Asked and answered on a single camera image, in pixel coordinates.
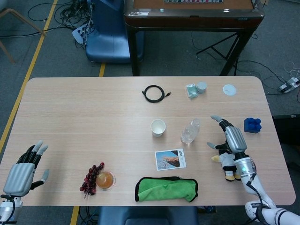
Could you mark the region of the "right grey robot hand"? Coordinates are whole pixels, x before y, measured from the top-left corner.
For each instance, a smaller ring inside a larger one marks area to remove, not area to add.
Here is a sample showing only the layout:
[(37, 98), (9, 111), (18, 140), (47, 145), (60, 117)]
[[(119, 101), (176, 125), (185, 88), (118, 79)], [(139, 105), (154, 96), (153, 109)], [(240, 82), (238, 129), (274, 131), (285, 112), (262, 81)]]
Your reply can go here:
[(211, 118), (218, 122), (219, 126), (222, 128), (225, 134), (225, 143), (213, 144), (211, 142), (207, 142), (207, 145), (212, 149), (222, 150), (228, 154), (245, 152), (247, 144), (240, 129), (220, 116), (212, 115)]

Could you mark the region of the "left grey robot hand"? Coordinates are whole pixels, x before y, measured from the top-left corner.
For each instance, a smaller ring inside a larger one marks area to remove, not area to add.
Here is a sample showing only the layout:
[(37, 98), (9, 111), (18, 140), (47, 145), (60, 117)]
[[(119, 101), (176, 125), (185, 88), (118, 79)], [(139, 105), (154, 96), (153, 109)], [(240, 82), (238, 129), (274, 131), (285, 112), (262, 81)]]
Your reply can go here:
[(4, 185), (3, 191), (6, 195), (24, 197), (29, 191), (34, 190), (47, 181), (50, 173), (48, 169), (44, 171), (40, 180), (33, 181), (39, 161), (47, 149), (48, 145), (44, 146), (43, 141), (40, 140), (30, 146), (19, 157), (17, 162), (11, 167)]

